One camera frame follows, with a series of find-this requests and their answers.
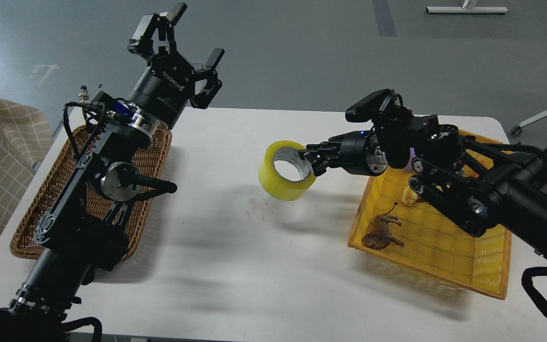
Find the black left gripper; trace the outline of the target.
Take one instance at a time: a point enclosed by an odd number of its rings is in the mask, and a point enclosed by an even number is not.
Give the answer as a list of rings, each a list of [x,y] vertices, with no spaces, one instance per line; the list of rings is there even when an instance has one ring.
[[[178,51],[174,28],[187,7],[179,2],[170,11],[144,15],[128,43],[128,51],[148,65],[126,100],[155,116],[169,130],[188,101],[193,108],[205,110],[222,87],[217,66],[225,54],[223,48],[213,49],[204,67],[196,72],[184,56],[173,55]],[[195,83],[206,81],[196,95],[190,79]]]

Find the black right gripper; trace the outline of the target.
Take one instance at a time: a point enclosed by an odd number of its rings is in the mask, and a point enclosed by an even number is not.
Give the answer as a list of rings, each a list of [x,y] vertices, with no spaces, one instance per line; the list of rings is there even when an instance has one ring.
[[[380,149],[374,132],[349,132],[308,144],[297,151],[299,158],[310,163],[315,177],[327,169],[341,168],[349,174],[378,177],[388,169],[386,154]]]

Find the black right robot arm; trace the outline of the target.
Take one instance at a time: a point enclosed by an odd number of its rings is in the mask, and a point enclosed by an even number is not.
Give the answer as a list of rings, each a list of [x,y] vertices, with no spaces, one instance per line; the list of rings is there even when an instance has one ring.
[[[378,177],[411,165],[410,188],[467,234],[502,225],[547,259],[547,150],[478,142],[436,115],[414,115],[393,89],[367,95],[345,119],[372,127],[299,149],[315,177],[328,168]],[[547,318],[547,300],[533,285],[538,276],[547,267],[526,269],[521,284]]]

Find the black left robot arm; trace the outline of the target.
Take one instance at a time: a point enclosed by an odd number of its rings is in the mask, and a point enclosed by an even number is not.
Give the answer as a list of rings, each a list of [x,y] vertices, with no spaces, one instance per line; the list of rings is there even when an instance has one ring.
[[[0,309],[0,342],[67,342],[96,317],[67,321],[66,312],[81,303],[76,295],[93,281],[94,271],[111,271],[130,250],[126,225],[134,204],[174,193],[171,181],[148,177],[132,163],[148,149],[159,128],[171,130],[187,104],[206,109],[222,87],[217,75],[224,50],[215,48],[196,69],[178,52],[174,28],[187,5],[144,15],[128,51],[146,61],[146,69],[126,99],[104,92],[93,100],[69,102],[63,122],[75,168],[33,232],[43,247],[17,297]]]

